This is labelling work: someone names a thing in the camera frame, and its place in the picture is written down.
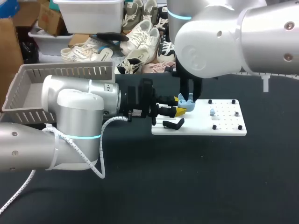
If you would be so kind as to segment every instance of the blue object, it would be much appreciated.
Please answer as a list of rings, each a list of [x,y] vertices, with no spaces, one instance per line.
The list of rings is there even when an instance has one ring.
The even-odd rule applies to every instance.
[[[54,3],[53,0],[50,0],[49,9],[60,12],[58,4]]]
[[[176,15],[174,13],[172,13],[171,11],[169,11],[168,9],[168,13],[169,15],[173,16],[174,18],[177,18],[179,20],[190,20],[192,17],[191,16],[181,16],[181,15]]]
[[[185,108],[187,112],[191,112],[195,108],[195,103],[193,102],[193,93],[189,93],[188,101],[186,101],[183,95],[180,93],[178,95],[178,108]]]
[[[91,137],[84,137],[84,136],[72,136],[72,135],[66,135],[70,139],[98,139],[101,137],[101,135],[98,136],[91,136]]]
[[[211,110],[210,110],[210,115],[213,117],[215,114],[216,114],[215,110],[214,110],[214,109],[211,109]]]
[[[7,0],[0,5],[0,18],[13,17],[20,10],[17,0]]]

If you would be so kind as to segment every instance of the plastic bin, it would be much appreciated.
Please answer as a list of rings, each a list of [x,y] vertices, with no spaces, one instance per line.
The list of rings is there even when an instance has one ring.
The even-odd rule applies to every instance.
[[[123,0],[53,0],[71,34],[121,32]]]
[[[39,35],[37,32],[39,29],[33,28],[28,35],[34,39],[37,43],[40,52],[43,55],[58,55],[63,48],[68,48],[68,44],[71,41],[71,36],[52,36],[52,35]]]
[[[43,81],[48,75],[103,80],[115,83],[113,62],[24,64],[11,82],[3,112],[14,123],[56,122],[56,116],[42,108]]]

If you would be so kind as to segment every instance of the cable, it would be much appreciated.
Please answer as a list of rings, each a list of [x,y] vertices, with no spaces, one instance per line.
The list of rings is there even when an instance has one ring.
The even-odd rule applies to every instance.
[[[72,141],[72,139],[68,138],[65,134],[62,132],[58,131],[55,127],[52,127],[51,125],[47,124],[47,127],[43,129],[44,132],[56,132],[58,135],[64,139],[67,143],[70,144],[82,157],[82,159],[89,165],[89,167],[93,170],[93,172],[101,179],[105,178],[105,165],[104,165],[104,156],[103,156],[103,133],[105,128],[107,127],[108,124],[110,124],[112,121],[116,120],[123,120],[123,121],[128,121],[128,118],[126,117],[114,117],[106,121],[103,126],[102,126],[102,132],[101,132],[101,137],[100,137],[100,163],[101,163],[101,170],[102,173],[90,162],[90,160],[84,155],[84,153],[80,150],[80,148]],[[14,201],[14,199],[19,196],[19,194],[25,189],[25,187],[29,184],[31,181],[32,177],[34,176],[36,170],[33,169],[27,178],[27,180],[23,183],[23,185],[20,187],[20,189],[8,200],[8,202],[5,203],[5,205],[0,209],[0,215],[4,212],[4,210]]]
[[[20,189],[18,189],[18,191],[14,194],[14,196],[12,196],[6,203],[5,205],[0,209],[0,215],[2,214],[2,212],[4,212],[4,210],[14,201],[14,199],[17,198],[17,196],[19,196],[19,194],[25,189],[25,187],[29,184],[29,182],[31,181],[32,177],[34,176],[36,170],[33,169],[29,175],[29,177],[27,178],[27,180],[23,183],[23,185],[20,187]]]

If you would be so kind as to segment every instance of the bolt hole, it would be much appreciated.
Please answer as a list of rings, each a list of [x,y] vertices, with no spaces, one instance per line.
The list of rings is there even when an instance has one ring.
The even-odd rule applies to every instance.
[[[217,33],[217,37],[220,38],[221,36],[222,36],[222,31],[219,31],[219,32]]]

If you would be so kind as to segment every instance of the dark tablecloth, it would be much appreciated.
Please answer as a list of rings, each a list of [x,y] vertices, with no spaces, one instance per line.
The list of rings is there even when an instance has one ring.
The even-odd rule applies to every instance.
[[[118,77],[124,91],[142,76]],[[158,94],[179,80],[147,75]],[[154,136],[150,119],[104,132],[107,177],[91,170],[37,171],[1,224],[298,224],[299,81],[272,77],[204,80],[201,98],[238,99],[247,136]],[[0,204],[29,171],[0,173]]]

